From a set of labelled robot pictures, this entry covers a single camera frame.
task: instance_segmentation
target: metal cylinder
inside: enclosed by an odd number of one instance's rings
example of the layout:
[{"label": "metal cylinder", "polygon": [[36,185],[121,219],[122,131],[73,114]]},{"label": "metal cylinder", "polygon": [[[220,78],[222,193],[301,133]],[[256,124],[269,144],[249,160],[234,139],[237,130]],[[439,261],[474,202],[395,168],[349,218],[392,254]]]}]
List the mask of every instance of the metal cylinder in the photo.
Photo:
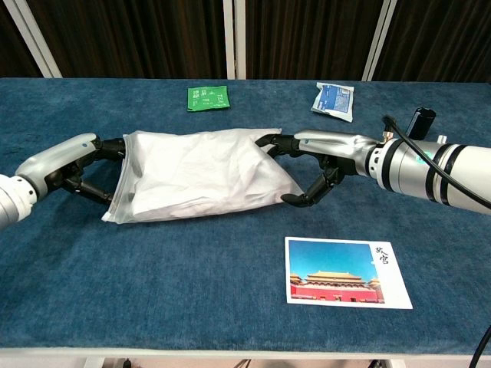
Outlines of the metal cylinder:
[{"label": "metal cylinder", "polygon": [[[414,142],[455,180],[491,199],[490,148]],[[491,215],[491,210],[442,180],[403,140],[390,140],[376,148],[368,167],[371,177],[383,189]]]}]

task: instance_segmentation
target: table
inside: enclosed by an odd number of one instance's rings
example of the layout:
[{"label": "table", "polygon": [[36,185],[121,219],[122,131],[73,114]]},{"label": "table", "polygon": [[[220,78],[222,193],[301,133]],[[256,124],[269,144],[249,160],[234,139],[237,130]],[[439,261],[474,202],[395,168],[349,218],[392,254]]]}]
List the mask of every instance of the table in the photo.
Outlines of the table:
[{"label": "table", "polygon": [[[79,133],[281,127],[380,137],[390,113],[437,112],[427,139],[491,146],[491,86],[343,82],[354,122],[310,107],[313,80],[1,79],[0,173]],[[188,87],[227,85],[227,110],[188,113]],[[279,162],[306,189],[315,159]],[[118,164],[86,178],[115,187]],[[347,177],[319,205],[115,225],[63,191],[0,234],[0,347],[202,353],[471,355],[491,321],[490,217]],[[284,237],[392,243],[413,310],[286,303]]]}]

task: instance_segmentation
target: postcard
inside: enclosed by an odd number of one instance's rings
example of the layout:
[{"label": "postcard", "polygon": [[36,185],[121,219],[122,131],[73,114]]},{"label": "postcard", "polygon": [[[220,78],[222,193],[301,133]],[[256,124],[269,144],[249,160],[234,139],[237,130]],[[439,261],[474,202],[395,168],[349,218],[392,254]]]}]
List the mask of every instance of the postcard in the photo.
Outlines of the postcard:
[{"label": "postcard", "polygon": [[292,304],[413,309],[386,241],[285,238]]}]

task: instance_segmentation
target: white plastic bag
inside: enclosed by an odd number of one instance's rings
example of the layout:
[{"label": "white plastic bag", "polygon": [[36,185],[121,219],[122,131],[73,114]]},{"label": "white plastic bag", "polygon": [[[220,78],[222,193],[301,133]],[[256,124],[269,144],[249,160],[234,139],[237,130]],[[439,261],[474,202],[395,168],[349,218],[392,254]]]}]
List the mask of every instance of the white plastic bag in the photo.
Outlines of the white plastic bag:
[{"label": "white plastic bag", "polygon": [[315,98],[311,111],[326,113],[350,123],[353,121],[354,87],[318,82],[317,88],[321,91]]},{"label": "white plastic bag", "polygon": [[148,222],[218,215],[282,202],[295,181],[255,141],[280,129],[185,136],[137,131],[104,221]]}]

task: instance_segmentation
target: green packet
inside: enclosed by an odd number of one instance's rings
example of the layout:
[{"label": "green packet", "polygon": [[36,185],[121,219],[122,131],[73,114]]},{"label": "green packet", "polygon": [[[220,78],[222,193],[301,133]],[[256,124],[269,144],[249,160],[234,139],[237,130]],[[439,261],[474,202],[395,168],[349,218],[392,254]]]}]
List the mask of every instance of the green packet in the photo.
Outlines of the green packet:
[{"label": "green packet", "polygon": [[187,110],[202,111],[230,107],[227,86],[187,89]]}]

